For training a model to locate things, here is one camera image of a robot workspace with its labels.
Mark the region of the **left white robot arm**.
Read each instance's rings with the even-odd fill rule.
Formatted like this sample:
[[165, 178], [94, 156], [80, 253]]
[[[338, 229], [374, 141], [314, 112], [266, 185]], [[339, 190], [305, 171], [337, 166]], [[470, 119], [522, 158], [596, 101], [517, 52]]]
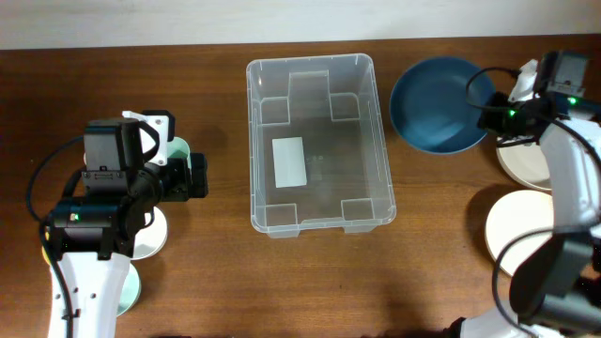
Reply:
[[61, 200], [40, 223], [52, 273], [51, 337], [112, 337], [121, 291], [137, 234], [161, 202], [208, 194], [208, 162], [201, 153], [177, 153], [161, 165], [141, 155], [87, 151], [73, 195], [71, 177]]

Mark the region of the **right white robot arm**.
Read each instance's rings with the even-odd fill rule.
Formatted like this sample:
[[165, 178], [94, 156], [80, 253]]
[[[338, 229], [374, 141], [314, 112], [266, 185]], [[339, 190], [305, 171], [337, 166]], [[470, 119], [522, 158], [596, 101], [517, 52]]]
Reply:
[[535, 142], [544, 154], [554, 223], [519, 235], [502, 249], [545, 234], [546, 242], [513, 275], [509, 301], [472, 318], [459, 318], [449, 337], [581, 337], [600, 331], [600, 106], [547, 92], [511, 102], [495, 94], [482, 108], [480, 128], [502, 139]]

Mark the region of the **cream plate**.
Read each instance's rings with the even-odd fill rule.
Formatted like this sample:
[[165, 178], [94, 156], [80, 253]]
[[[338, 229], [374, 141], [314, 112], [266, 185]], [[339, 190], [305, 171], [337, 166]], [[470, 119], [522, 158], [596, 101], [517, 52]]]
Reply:
[[[488, 213], [485, 222], [487, 249], [496, 261], [511, 240], [534, 230], [549, 228], [553, 222], [552, 197], [549, 194], [537, 191], [508, 193]], [[521, 240], [503, 257], [501, 270], [512, 276], [549, 239], [550, 234], [545, 233]]]
[[551, 191], [546, 158], [537, 144], [496, 149], [503, 170], [516, 182], [539, 191]]

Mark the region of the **mint green plastic cup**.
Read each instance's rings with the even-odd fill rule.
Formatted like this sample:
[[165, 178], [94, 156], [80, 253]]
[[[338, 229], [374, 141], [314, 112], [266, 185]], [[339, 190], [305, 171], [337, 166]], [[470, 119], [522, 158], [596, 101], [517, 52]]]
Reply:
[[175, 137], [172, 141], [167, 143], [168, 159], [184, 159], [190, 161], [190, 154], [191, 151], [188, 143], [180, 137]]

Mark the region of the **dark blue bowl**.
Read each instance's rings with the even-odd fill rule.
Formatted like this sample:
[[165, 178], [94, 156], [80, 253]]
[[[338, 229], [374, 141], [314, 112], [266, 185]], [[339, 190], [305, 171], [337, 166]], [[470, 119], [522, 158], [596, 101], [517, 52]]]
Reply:
[[395, 131], [418, 150], [437, 155], [465, 151], [480, 143], [486, 132], [477, 127], [480, 111], [495, 94], [480, 68], [452, 56], [425, 59], [396, 82], [390, 98]]

